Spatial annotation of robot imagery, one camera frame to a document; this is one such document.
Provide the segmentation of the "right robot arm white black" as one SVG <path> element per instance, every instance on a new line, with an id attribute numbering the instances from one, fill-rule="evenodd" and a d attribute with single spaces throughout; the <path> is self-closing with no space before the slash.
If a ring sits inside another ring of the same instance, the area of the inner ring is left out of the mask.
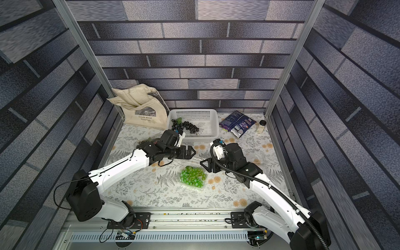
<path id="1" fill-rule="evenodd" d="M 210 172 L 233 173 L 238 182 L 262 197 L 273 212 L 259 203 L 246 208 L 249 225 L 261 226 L 281 237 L 293 250 L 327 250 L 331 245 L 326 218 L 284 194 L 254 163 L 247 161 L 237 143 L 223 144 L 215 140 L 210 145 L 210 158 L 204 168 Z"/>

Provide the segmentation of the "green grape bunch front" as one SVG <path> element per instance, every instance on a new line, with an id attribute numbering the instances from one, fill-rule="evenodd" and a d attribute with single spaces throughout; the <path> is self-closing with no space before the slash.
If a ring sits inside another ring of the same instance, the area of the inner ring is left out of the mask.
<path id="1" fill-rule="evenodd" d="M 181 172 L 180 181 L 182 183 L 184 183 L 184 184 L 187 184 L 187 185 L 193 185 L 193 183 L 194 183 L 193 178 L 194 177 L 195 177 L 195 175 L 193 174 L 193 172 L 191 170 L 186 170 L 185 169 L 185 170 L 183 170 Z"/>

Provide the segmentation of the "clear clamshell container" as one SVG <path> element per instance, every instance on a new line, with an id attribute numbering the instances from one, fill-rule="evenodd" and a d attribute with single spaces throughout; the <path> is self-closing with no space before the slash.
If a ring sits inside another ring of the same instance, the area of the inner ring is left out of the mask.
<path id="1" fill-rule="evenodd" d="M 155 136 L 151 136 L 148 137 L 146 139 L 140 139 L 136 142 L 136 149 L 142 149 L 143 147 L 145 147 L 146 145 L 148 145 L 149 143 L 156 143 L 156 141 L 158 141 L 160 139 L 160 135 L 155 135 Z"/>
<path id="2" fill-rule="evenodd" d="M 202 188 L 206 179 L 207 174 L 203 168 L 186 166 L 180 172 L 180 182 L 195 188 Z"/>

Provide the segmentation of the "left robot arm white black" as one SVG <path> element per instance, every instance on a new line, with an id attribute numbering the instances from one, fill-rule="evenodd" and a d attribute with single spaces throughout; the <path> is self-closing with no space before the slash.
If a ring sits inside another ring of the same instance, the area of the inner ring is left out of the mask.
<path id="1" fill-rule="evenodd" d="M 106 198 L 104 192 L 126 176 L 167 159 L 192 159 L 196 151 L 182 145 L 182 130 L 166 130 L 157 140 L 143 141 L 128 156 L 91 172 L 79 170 L 73 176 L 65 198 L 80 222 L 92 218 L 109 221 L 111 229 L 130 229 L 137 221 L 128 202 Z"/>

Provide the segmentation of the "green grape bunch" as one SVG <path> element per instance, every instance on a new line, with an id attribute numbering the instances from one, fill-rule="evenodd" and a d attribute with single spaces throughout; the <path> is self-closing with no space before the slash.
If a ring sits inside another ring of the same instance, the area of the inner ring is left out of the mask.
<path id="1" fill-rule="evenodd" d="M 183 170 L 181 172 L 180 181 L 182 183 L 184 183 L 184 184 L 187 184 L 187 185 L 193 185 L 193 183 L 194 183 L 193 178 L 194 177 L 195 177 L 195 175 L 193 174 L 193 172 L 191 170 L 186 170 L 185 169 L 185 170 Z"/>
<path id="2" fill-rule="evenodd" d="M 191 170 L 193 172 L 193 174 L 195 175 L 195 177 L 193 178 L 194 183 L 191 186 L 202 188 L 204 186 L 204 182 L 207 178 L 204 171 L 201 168 L 191 167 L 191 166 L 188 166 L 186 169 Z"/>

